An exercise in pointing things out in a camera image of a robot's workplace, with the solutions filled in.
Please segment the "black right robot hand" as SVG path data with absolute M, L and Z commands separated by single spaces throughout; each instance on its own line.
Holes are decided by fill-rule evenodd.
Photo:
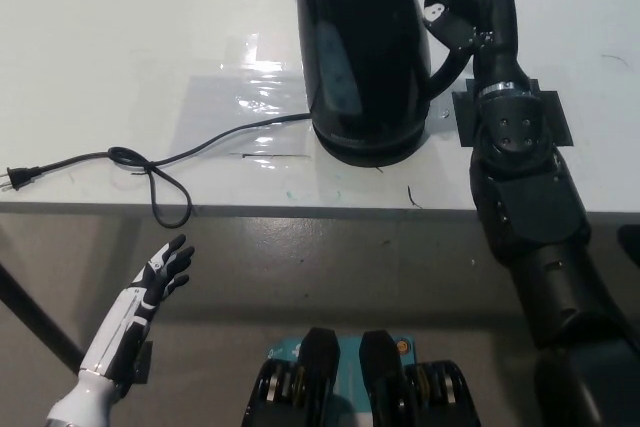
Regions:
M 515 0 L 424 0 L 423 23 L 460 56 L 518 50 Z

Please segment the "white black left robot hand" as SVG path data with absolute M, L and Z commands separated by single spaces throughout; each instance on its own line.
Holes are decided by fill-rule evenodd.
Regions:
M 181 234 L 166 243 L 117 296 L 91 342 L 80 369 L 121 385 L 131 379 L 160 305 L 189 281 L 195 252 Z

